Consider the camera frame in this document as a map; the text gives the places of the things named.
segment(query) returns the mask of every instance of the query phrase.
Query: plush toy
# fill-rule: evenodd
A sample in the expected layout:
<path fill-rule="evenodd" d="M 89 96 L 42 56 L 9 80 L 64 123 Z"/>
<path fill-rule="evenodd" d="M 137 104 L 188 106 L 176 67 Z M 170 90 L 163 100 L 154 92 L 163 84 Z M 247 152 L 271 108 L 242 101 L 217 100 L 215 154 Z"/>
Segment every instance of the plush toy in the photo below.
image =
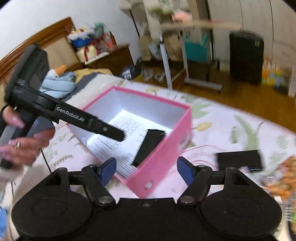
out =
<path fill-rule="evenodd" d="M 64 73 L 66 68 L 66 65 L 62 65 L 58 68 L 49 70 L 39 91 L 57 99 L 64 98 L 74 91 L 76 88 L 75 73 Z"/>

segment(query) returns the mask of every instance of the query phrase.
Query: floral tablecloth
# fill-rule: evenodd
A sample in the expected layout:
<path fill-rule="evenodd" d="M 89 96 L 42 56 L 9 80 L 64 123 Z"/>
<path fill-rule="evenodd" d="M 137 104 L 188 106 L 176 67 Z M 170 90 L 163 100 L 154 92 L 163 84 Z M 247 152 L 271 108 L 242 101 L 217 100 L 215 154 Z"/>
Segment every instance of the floral tablecloth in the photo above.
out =
<path fill-rule="evenodd" d="M 296 154 L 295 133 L 270 121 L 186 93 L 129 81 L 121 81 L 119 85 L 192 106 L 193 138 L 183 156 L 195 165 L 202 163 L 217 169 L 216 152 L 260 149 L 264 172 L 269 173 L 287 157 Z M 95 158 L 73 136 L 65 123 L 57 125 L 55 137 L 49 147 L 44 149 L 44 154 L 52 171 L 59 167 L 77 171 L 95 162 Z M 18 188 L 19 197 L 50 173 L 42 155 L 32 169 L 30 174 L 24 176 L 30 180 L 25 185 L 21 178 L 13 183 L 14 191 Z M 136 197 L 115 178 L 107 188 L 116 200 L 120 197 Z M 176 166 L 173 166 L 149 198 L 177 199 L 185 189 L 185 182 L 179 176 Z"/>

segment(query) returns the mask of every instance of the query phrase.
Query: human hand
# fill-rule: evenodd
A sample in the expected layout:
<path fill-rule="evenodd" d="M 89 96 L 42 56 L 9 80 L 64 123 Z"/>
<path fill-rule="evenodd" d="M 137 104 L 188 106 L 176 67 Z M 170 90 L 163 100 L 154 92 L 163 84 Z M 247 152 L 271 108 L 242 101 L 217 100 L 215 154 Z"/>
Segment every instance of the human hand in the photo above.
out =
<path fill-rule="evenodd" d="M 25 126 L 18 113 L 8 106 L 3 111 L 3 119 L 9 125 L 23 128 Z M 3 158 L 17 165 L 32 165 L 39 155 L 40 149 L 49 145 L 49 140 L 54 137 L 55 128 L 35 134 L 34 137 L 19 137 L 10 140 L 7 145 L 0 146 Z"/>

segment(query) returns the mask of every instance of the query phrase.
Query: teal bag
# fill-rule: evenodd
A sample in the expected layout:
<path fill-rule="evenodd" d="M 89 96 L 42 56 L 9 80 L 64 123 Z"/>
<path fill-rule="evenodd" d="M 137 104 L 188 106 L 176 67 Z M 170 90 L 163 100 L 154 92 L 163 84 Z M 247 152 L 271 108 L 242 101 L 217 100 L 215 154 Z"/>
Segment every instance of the teal bag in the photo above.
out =
<path fill-rule="evenodd" d="M 207 34 L 204 35 L 201 43 L 193 43 L 189 40 L 187 36 L 185 36 L 185 50 L 187 59 L 200 62 L 207 63 L 208 62 L 208 37 Z"/>

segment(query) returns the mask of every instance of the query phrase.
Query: black rectangular object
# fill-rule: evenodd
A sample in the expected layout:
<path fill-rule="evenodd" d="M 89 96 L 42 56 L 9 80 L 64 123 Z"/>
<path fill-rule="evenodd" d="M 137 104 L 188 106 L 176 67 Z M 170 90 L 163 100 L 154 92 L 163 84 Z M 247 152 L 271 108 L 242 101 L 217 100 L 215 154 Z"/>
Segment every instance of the black rectangular object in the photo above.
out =
<path fill-rule="evenodd" d="M 240 81 L 260 84 L 262 80 L 264 40 L 244 31 L 232 32 L 230 40 L 230 74 Z"/>
<path fill-rule="evenodd" d="M 148 129 L 142 145 L 132 163 L 137 167 L 145 160 L 145 158 L 157 147 L 157 145 L 165 138 L 165 132 L 161 130 Z"/>
<path fill-rule="evenodd" d="M 258 150 L 234 151 L 217 153 L 219 171 L 225 171 L 227 167 L 248 167 L 250 172 L 262 170 L 261 157 Z"/>

